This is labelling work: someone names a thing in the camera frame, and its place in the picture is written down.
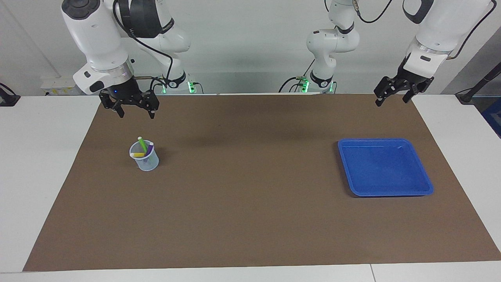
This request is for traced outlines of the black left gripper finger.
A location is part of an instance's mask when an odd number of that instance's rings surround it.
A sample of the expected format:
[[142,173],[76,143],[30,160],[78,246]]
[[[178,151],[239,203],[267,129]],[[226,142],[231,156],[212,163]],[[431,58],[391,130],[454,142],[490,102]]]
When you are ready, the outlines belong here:
[[397,92],[398,91],[395,88],[395,79],[388,76],[383,77],[374,89],[374,94],[377,97],[375,101],[376,105],[381,107],[388,97]]
[[403,96],[403,102],[408,103],[417,94],[425,91],[425,84],[408,84],[406,94]]

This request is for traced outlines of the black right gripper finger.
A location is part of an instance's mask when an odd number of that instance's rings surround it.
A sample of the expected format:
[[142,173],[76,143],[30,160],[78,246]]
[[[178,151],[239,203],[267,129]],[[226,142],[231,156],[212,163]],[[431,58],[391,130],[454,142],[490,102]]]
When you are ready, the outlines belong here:
[[159,101],[154,91],[146,91],[141,93],[140,100],[137,104],[138,107],[148,112],[151,119],[155,118],[155,113],[159,108]]
[[100,100],[105,109],[111,109],[116,112],[120,118],[124,117],[124,110],[120,100],[113,100],[108,92],[100,92]]

